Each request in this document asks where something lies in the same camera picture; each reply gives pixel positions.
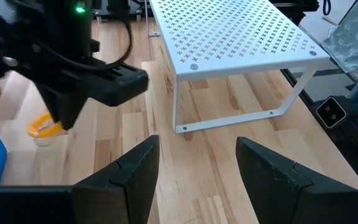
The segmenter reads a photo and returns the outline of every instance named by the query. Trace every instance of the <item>wood grain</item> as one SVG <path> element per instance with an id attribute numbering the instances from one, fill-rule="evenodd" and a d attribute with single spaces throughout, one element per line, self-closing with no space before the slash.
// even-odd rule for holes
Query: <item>wood grain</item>
<path id="1" fill-rule="evenodd" d="M 153 19 L 150 30 L 158 30 Z M 122 24 L 94 23 L 95 54 L 112 62 L 124 53 Z M 175 134 L 173 69 L 161 37 L 148 39 L 145 22 L 133 22 L 127 63 L 149 74 L 149 89 L 116 108 L 89 99 L 72 130 L 40 147 L 25 126 L 45 110 L 33 84 L 18 74 L 0 81 L 0 137 L 9 154 L 2 184 L 74 184 L 151 134 L 160 135 L 160 170 L 149 223 L 257 223 L 236 157 L 245 136 L 305 166 L 358 189 L 358 176 L 298 98 L 284 116 Z M 181 123 L 276 108 L 291 91 L 279 71 L 183 82 Z"/>

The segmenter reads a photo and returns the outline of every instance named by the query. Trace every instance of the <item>green led light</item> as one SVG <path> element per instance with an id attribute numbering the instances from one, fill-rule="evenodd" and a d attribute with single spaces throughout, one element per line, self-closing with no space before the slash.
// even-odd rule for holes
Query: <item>green led light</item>
<path id="1" fill-rule="evenodd" d="M 80 6 L 77 6 L 75 8 L 75 11 L 78 12 L 78 13 L 84 13 L 85 12 L 85 9 L 83 7 L 80 7 Z"/>

